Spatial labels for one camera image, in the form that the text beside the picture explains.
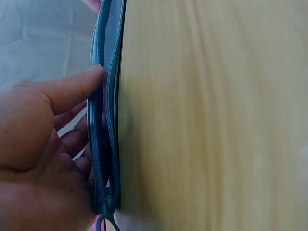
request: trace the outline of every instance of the bed sheet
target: bed sheet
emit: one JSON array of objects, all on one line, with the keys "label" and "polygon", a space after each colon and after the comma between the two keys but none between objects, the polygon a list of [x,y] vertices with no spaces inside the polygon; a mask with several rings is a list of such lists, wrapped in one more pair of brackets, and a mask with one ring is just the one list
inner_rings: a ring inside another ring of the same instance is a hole
[{"label": "bed sheet", "polygon": [[87,69],[96,17],[81,0],[0,0],[0,86]]}]

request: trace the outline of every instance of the fingernail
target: fingernail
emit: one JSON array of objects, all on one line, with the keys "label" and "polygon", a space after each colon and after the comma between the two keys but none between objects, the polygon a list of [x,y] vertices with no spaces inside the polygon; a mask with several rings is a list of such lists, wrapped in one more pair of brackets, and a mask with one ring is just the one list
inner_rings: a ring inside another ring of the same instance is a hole
[{"label": "fingernail", "polygon": [[98,70],[102,70],[102,66],[101,65],[94,65],[94,66],[92,66],[92,67],[90,67],[90,70],[91,71],[98,71]]}]

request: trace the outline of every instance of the light wood surface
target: light wood surface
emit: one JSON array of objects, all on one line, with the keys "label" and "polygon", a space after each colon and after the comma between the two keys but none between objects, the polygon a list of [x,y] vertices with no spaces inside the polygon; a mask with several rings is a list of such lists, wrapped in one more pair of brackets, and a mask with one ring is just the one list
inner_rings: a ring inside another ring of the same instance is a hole
[{"label": "light wood surface", "polygon": [[307,231],[307,117],[307,0],[127,1],[123,213],[162,231]]}]

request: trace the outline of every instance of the pink object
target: pink object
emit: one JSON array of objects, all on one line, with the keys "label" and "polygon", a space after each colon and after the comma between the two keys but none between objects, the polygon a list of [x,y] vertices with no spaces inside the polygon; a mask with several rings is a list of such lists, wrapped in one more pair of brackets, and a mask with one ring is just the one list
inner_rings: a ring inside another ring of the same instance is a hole
[{"label": "pink object", "polygon": [[[94,231],[97,231],[97,218],[98,218],[98,216],[96,217],[96,219],[95,219],[95,222],[94,222]],[[102,221],[102,224],[101,224],[101,230],[102,231],[107,231],[107,229],[106,229],[106,220],[103,220]]]}]

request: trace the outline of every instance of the blue zipper case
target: blue zipper case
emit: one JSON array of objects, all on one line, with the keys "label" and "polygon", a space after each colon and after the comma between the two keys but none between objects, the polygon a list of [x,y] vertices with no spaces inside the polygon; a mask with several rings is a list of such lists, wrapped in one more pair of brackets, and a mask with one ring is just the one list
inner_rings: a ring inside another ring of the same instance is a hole
[{"label": "blue zipper case", "polygon": [[[126,0],[103,0],[94,29],[90,66],[104,67],[106,79],[105,109],[103,83],[88,99],[88,132],[94,169],[93,208],[99,215],[97,230],[104,219],[119,231],[114,212],[120,205],[120,169],[117,136],[117,96]],[[102,114],[107,127],[103,129]]]}]

